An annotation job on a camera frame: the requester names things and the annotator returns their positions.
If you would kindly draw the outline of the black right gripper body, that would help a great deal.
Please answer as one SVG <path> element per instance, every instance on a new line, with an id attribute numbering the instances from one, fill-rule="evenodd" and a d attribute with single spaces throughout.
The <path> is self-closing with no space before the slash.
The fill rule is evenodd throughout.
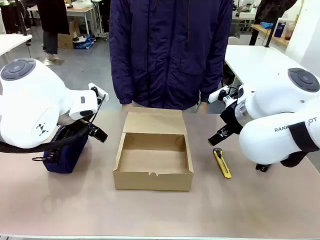
<path id="1" fill-rule="evenodd" d="M 220 114 L 220 118 L 224 121 L 225 126 L 222 128 L 227 133 L 240 133 L 243 126 L 238 122 L 235 110 L 237 102 L 233 102 Z"/>

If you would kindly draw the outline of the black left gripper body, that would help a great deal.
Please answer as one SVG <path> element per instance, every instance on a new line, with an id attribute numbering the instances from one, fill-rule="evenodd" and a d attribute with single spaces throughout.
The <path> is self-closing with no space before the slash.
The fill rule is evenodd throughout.
<path id="1" fill-rule="evenodd" d="M 86 124 L 82 121 L 73 120 L 67 113 L 60 115 L 57 122 L 58 126 L 67 126 L 72 130 L 82 130 L 86 127 Z"/>

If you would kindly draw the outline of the person left hand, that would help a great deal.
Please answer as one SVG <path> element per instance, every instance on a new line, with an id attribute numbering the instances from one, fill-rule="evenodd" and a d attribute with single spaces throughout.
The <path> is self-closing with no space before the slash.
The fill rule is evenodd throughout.
<path id="1" fill-rule="evenodd" d="M 196 113 L 197 114 L 208 114 L 208 106 L 207 102 L 201 101 L 197 107 Z"/>

